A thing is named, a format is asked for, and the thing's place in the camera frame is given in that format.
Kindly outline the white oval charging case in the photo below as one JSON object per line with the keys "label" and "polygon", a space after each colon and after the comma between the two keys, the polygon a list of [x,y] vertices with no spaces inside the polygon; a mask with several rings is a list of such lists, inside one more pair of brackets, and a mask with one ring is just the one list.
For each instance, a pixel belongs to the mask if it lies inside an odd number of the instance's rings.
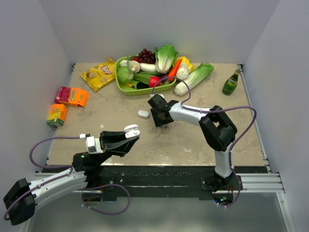
{"label": "white oval charging case", "polygon": [[145,111],[145,110],[139,110],[138,116],[142,117],[142,118],[149,118],[150,113],[148,111]]}

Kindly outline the small white case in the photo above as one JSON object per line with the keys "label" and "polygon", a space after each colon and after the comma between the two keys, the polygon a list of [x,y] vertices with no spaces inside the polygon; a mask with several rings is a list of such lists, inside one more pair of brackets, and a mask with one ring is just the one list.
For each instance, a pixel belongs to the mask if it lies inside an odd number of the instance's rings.
{"label": "small white case", "polygon": [[124,128],[124,133],[127,139],[139,137],[140,136],[139,126],[137,124],[126,126]]}

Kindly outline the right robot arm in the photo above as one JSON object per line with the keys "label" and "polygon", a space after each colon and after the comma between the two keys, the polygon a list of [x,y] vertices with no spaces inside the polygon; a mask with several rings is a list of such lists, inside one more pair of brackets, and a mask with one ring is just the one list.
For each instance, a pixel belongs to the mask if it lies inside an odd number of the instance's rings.
{"label": "right robot arm", "polygon": [[235,124],[222,111],[220,106],[197,108],[187,106],[179,101],[167,102],[162,95],[152,94],[148,100],[151,114],[156,127],[161,127],[174,121],[183,121],[199,126],[207,144],[215,153],[215,184],[221,190],[232,185],[231,174],[234,166],[229,149],[235,141],[238,132]]}

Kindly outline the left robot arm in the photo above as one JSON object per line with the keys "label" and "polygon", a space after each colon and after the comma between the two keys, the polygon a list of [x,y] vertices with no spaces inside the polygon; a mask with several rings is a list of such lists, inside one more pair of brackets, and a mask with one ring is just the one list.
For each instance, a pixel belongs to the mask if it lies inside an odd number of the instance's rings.
{"label": "left robot arm", "polygon": [[47,203],[76,190],[96,189],[100,184],[101,164],[111,156],[124,157],[140,138],[136,125],[123,131],[102,131],[98,138],[80,134],[72,139],[85,140],[86,152],[77,153],[71,165],[63,171],[37,181],[25,178],[15,182],[3,198],[6,207],[4,220],[19,225],[30,219],[35,211]]}

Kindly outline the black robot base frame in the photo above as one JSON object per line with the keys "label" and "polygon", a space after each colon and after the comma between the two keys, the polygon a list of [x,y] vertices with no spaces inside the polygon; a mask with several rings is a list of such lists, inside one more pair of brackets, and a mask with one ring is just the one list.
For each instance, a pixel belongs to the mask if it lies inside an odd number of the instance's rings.
{"label": "black robot base frame", "polygon": [[244,187],[245,174],[265,174],[266,167],[236,167],[227,180],[210,166],[101,166],[95,171],[62,171],[59,180],[43,188],[47,197],[58,198],[76,190],[98,187],[104,201],[118,197],[198,198],[217,200]]}

